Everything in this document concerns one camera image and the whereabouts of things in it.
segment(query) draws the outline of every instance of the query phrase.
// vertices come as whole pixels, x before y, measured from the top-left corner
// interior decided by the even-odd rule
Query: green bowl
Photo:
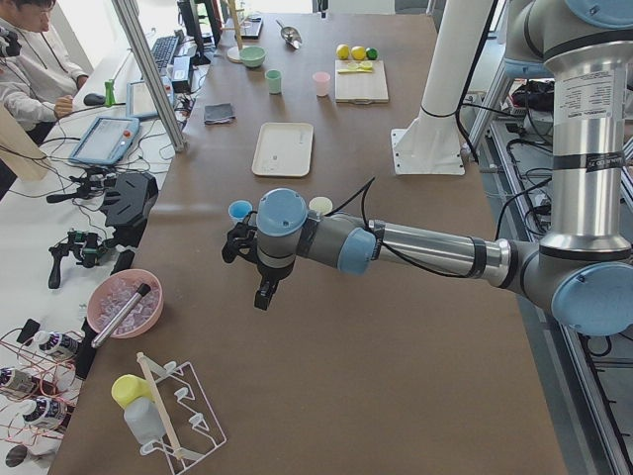
[[[266,58],[266,49],[263,47],[243,47],[239,51],[239,59],[246,67],[259,67]]]

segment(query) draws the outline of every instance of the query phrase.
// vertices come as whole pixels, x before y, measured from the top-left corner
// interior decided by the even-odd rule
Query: person
[[[0,0],[0,26],[22,46],[19,55],[0,58],[0,100],[37,144],[72,112],[72,98],[88,79],[50,24],[55,2]]]

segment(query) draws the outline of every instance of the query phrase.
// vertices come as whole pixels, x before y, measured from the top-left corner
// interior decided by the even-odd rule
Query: computer mouse
[[[90,92],[83,98],[83,103],[86,106],[103,106],[106,103],[106,96],[97,94],[96,92]]]

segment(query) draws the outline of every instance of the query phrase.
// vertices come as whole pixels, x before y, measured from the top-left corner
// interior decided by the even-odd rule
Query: white device with blue border
[[[161,76],[163,86],[165,86],[165,94],[169,103],[173,106],[176,99],[171,81],[166,76]],[[154,105],[154,101],[149,94],[149,89],[145,81],[136,81],[128,83],[128,98],[126,99],[126,116],[136,117],[140,120],[153,119],[158,117],[158,111]]]
[[[98,117],[90,125],[68,161],[89,165],[112,165],[134,141],[140,121],[136,117]]]

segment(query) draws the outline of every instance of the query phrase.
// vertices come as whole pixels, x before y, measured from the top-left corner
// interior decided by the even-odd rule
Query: pink cup
[[[316,95],[319,97],[326,96],[329,91],[329,81],[331,77],[324,71],[319,71],[313,74],[313,81],[315,82]]]

